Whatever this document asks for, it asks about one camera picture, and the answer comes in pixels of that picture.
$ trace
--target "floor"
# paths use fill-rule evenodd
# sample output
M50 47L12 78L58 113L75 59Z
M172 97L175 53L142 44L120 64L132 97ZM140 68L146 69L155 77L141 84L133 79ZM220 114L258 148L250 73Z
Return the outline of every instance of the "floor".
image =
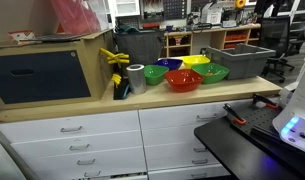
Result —
M283 69L285 71L284 77L286 78L284 83L280 83L279 82L279 78L275 75L269 74L267 77L263 77L265 79L267 79L268 81L273 82L274 84L277 84L281 87L284 87L292 82L295 82L296 78L298 77L298 75L300 74L300 70L301 67L304 64L304 59L305 57L305 43L303 44L301 50L300 50L300 54L298 55L294 55L294 56L289 56L286 57L285 59L287 59L290 65L293 65L295 67L295 69L290 72L287 67L280 67L281 69Z

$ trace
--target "wooden shelf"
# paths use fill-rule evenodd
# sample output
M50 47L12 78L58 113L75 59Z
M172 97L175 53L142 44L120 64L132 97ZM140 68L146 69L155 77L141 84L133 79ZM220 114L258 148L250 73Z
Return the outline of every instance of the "wooden shelf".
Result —
M169 46L168 48L171 49L171 48L190 47L190 46L191 44L184 44L184 45Z
M250 38L249 41L258 41L259 38Z
M245 41L246 39L241 39L241 40L225 41L225 43L245 42Z

